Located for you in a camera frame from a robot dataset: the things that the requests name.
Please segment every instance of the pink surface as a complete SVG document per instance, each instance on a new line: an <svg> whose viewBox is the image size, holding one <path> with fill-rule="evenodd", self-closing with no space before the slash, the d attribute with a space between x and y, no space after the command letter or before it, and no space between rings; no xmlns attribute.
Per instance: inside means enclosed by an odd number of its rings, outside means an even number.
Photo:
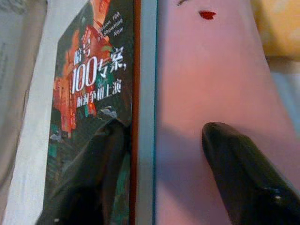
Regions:
<svg viewBox="0 0 300 225"><path fill-rule="evenodd" d="M156 222L229 225L201 148L206 122L250 136L300 189L300 143L246 0L159 1ZM198 11L216 12L204 20Z"/></svg>

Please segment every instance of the book cover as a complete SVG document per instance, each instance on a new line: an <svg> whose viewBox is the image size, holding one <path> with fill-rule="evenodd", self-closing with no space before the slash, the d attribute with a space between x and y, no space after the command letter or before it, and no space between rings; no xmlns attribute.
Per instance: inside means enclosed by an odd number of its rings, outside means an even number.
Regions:
<svg viewBox="0 0 300 225"><path fill-rule="evenodd" d="M58 42L44 204L94 133L132 120L133 1L89 0ZM130 154L117 181L111 224L129 218Z"/></svg>

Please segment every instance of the yellow fabric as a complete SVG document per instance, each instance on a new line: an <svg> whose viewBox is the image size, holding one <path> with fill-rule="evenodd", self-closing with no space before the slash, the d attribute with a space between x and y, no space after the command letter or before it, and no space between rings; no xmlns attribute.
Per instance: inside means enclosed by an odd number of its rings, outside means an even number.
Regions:
<svg viewBox="0 0 300 225"><path fill-rule="evenodd" d="M251 0L266 56L300 60L300 0Z"/></svg>

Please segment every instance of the red stain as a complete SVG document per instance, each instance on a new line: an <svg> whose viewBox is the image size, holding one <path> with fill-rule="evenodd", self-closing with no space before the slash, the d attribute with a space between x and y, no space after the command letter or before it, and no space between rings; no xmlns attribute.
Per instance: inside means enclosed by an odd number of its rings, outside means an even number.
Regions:
<svg viewBox="0 0 300 225"><path fill-rule="evenodd" d="M212 20L212 19L214 19L214 15L216 13L211 12L211 11L199 11L199 14L203 19Z"/></svg>

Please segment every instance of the red spot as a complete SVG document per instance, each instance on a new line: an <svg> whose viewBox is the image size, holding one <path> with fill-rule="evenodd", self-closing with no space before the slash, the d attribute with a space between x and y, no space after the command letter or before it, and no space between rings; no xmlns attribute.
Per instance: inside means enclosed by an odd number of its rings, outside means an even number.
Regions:
<svg viewBox="0 0 300 225"><path fill-rule="evenodd" d="M211 12L211 11L199 11L199 14L203 19L212 20L216 13Z"/></svg>

